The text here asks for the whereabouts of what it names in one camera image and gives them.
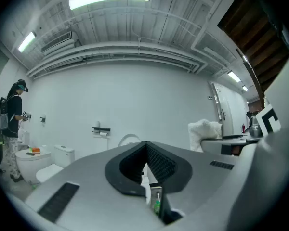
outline air conditioner unit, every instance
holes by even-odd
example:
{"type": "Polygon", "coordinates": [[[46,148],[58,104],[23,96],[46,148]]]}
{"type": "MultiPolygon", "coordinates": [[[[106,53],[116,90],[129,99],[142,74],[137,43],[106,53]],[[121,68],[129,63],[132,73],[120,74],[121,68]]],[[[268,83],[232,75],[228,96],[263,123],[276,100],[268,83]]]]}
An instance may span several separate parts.
{"type": "Polygon", "coordinates": [[[78,40],[78,36],[75,32],[64,33],[63,35],[50,41],[44,47],[42,47],[42,54],[48,58],[50,56],[56,55],[60,52],[67,51],[75,47],[75,43],[78,40]]]}

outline door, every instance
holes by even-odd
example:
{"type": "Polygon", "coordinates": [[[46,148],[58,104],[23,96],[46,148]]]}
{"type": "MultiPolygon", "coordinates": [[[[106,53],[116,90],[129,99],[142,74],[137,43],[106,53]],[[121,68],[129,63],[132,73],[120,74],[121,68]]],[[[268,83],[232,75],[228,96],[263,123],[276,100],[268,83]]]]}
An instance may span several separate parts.
{"type": "Polygon", "coordinates": [[[226,90],[223,86],[214,83],[215,91],[217,94],[216,105],[219,111],[219,117],[222,120],[223,125],[223,136],[233,134],[233,122],[229,103],[227,100],[226,90]]]}

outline patterned pants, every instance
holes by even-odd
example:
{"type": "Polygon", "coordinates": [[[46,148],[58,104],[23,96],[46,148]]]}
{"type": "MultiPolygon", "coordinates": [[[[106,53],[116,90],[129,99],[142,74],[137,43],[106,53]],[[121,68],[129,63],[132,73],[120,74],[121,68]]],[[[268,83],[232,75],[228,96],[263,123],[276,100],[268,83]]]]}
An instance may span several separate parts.
{"type": "Polygon", "coordinates": [[[5,158],[9,165],[10,174],[13,175],[14,178],[18,178],[20,176],[20,172],[17,166],[16,155],[15,155],[15,153],[18,152],[17,138],[4,136],[4,141],[7,142],[5,158]]]}

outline person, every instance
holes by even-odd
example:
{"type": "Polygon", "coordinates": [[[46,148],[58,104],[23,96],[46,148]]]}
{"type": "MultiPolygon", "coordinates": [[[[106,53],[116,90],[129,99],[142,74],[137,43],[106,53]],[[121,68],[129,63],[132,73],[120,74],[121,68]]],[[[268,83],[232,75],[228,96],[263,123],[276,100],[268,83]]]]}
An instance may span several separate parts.
{"type": "Polygon", "coordinates": [[[19,172],[16,162],[16,152],[18,152],[18,126],[19,121],[26,121],[26,117],[22,115],[22,99],[20,95],[26,91],[26,82],[23,79],[14,83],[7,96],[8,119],[9,124],[3,133],[4,141],[7,143],[5,158],[7,160],[10,177],[14,182],[19,182],[24,178],[19,172]]]}

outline toilet tank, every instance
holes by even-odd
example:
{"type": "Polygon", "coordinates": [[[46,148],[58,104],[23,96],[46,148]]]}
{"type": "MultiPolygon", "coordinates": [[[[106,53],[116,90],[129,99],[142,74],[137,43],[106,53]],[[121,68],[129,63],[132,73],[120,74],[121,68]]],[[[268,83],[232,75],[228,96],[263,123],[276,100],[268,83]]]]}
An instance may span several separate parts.
{"type": "Polygon", "coordinates": [[[54,163],[60,167],[66,167],[75,161],[74,150],[63,145],[55,145],[53,153],[54,163]]]}

